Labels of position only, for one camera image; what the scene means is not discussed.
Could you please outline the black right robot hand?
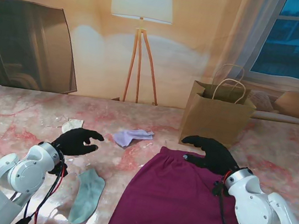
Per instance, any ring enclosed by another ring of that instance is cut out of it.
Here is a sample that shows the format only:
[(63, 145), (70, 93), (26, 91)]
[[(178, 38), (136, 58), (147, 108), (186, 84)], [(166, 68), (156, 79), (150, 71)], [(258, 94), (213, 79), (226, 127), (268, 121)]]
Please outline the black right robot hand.
[(185, 160), (199, 168), (205, 168), (218, 175), (226, 175), (229, 171), (240, 170), (239, 165), (232, 157), (229, 150), (217, 140), (205, 138), (198, 135), (187, 136), (181, 140), (182, 143), (191, 144), (205, 152), (204, 157), (186, 154)]

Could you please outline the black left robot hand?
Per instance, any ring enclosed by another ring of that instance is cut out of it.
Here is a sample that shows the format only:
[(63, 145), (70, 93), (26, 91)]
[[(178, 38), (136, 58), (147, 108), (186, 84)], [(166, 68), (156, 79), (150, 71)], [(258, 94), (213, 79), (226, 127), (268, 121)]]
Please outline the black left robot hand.
[(94, 130), (77, 128), (60, 135), (51, 145), (65, 156), (80, 156), (98, 149), (97, 145), (90, 144), (90, 139), (104, 141), (104, 137)]

